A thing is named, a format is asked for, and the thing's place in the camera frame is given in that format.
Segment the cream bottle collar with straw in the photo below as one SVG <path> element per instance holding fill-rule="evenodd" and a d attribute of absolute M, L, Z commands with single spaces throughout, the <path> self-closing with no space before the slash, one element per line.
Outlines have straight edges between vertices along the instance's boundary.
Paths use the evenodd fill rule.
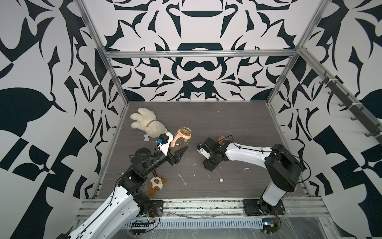
<path fill-rule="evenodd" d="M 223 180 L 223 178 L 221 177 L 219 171 L 218 171 L 217 169 L 215 169 L 214 172 L 217 173 L 217 175 L 218 175 L 218 177 L 219 177 L 219 181 L 222 183 L 224 180 Z"/>

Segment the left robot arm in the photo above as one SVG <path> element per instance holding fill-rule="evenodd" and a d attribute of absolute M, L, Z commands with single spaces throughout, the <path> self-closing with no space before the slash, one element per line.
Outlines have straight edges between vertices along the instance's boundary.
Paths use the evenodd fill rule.
<path fill-rule="evenodd" d="M 117 180 L 114 191 L 103 204 L 80 226 L 70 233 L 60 234 L 59 239 L 110 239 L 131 219 L 145 213 L 150 198 L 142 191 L 147 176 L 165 162 L 180 162 L 188 149 L 169 150 L 167 155 L 152 153 L 144 147 L 130 156 L 131 165 Z"/>

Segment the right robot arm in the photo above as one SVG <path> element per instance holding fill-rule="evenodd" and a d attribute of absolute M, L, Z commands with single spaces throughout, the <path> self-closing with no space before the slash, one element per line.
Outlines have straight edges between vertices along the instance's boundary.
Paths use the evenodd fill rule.
<path fill-rule="evenodd" d="M 271 183 L 258 200 L 243 201 L 247 216 L 265 216 L 277 212 L 282 198 L 295 191 L 303 166 L 298 157 L 292 155 L 283 145 L 254 147 L 238 144 L 228 137 L 215 141 L 207 138 L 197 146 L 197 151 L 205 157 L 205 169 L 214 171 L 222 161 L 240 161 L 267 170 Z"/>

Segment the pink bottle cap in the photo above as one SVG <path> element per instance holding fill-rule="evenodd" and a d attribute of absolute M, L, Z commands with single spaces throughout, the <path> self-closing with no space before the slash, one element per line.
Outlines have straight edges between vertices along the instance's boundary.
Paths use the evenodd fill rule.
<path fill-rule="evenodd" d="M 223 142 L 224 140 L 227 140 L 227 137 L 221 136 L 221 137 L 219 137 L 218 142 Z"/>

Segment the small brown white plush toy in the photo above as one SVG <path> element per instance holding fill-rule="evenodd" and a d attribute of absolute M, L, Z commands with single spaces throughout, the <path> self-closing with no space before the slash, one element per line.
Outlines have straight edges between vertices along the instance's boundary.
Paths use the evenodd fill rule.
<path fill-rule="evenodd" d="M 149 197 L 154 197 L 157 192 L 163 189 L 166 183 L 167 179 L 162 176 L 157 175 L 151 178 L 148 184 Z"/>

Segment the white plush dog toy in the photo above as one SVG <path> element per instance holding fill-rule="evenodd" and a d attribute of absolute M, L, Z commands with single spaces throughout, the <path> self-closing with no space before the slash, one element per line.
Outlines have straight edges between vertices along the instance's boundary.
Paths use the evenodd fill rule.
<path fill-rule="evenodd" d="M 167 128 L 157 120 L 153 111 L 147 108 L 139 108 L 137 113 L 132 113 L 130 118 L 133 120 L 131 127 L 144 131 L 144 141 L 151 138 L 158 138 L 161 134 L 167 133 Z"/>

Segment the left electronics board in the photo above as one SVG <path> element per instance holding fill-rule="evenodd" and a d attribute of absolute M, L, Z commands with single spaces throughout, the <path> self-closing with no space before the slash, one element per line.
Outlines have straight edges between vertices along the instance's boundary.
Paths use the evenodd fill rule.
<path fill-rule="evenodd" d="M 140 235 L 149 230 L 152 222 L 135 221 L 131 223 L 130 232 L 135 235 Z"/>

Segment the electronics board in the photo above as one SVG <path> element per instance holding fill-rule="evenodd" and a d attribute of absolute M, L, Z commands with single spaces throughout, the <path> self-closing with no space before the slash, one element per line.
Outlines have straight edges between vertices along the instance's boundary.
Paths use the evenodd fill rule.
<path fill-rule="evenodd" d="M 267 235 L 273 235 L 281 228 L 278 219 L 262 218 L 262 225 L 263 229 L 261 231 Z"/>
<path fill-rule="evenodd" d="M 130 232 L 135 235 L 140 235 L 149 230 L 152 222 L 135 221 L 131 223 Z"/>

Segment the right electronics board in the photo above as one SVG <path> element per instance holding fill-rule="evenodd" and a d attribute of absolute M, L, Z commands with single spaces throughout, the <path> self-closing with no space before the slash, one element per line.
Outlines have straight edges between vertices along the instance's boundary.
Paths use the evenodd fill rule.
<path fill-rule="evenodd" d="M 262 218 L 262 225 L 263 229 L 261 231 L 267 235 L 273 235 L 281 228 L 278 219 Z"/>

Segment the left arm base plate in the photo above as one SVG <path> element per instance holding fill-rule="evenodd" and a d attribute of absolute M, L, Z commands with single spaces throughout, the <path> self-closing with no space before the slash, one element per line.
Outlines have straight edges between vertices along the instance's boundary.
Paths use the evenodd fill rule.
<path fill-rule="evenodd" d="M 139 215 L 161 216 L 163 214 L 164 201 L 163 200 L 150 200 L 147 201 L 140 209 Z"/>

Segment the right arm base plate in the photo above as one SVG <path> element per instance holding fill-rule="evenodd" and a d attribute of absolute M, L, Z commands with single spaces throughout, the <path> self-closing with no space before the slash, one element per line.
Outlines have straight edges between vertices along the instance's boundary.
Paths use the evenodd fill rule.
<path fill-rule="evenodd" d="M 285 210 L 282 201 L 276 206 L 271 206 L 263 199 L 244 199 L 243 208 L 247 216 L 284 215 Z"/>

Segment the black wall hook rack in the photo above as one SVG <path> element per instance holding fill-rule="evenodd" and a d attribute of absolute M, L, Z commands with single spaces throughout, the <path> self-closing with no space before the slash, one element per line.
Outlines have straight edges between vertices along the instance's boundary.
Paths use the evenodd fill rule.
<path fill-rule="evenodd" d="M 364 128 L 368 131 L 365 133 L 366 137 L 373 137 L 380 144 L 382 144 L 382 123 L 377 117 L 358 100 L 338 79 L 330 78 L 325 71 L 320 74 L 323 77 L 320 85 L 325 85 L 329 88 L 329 95 L 336 96 L 341 103 L 339 107 L 349 110 L 353 117 L 352 121 L 359 121 Z"/>

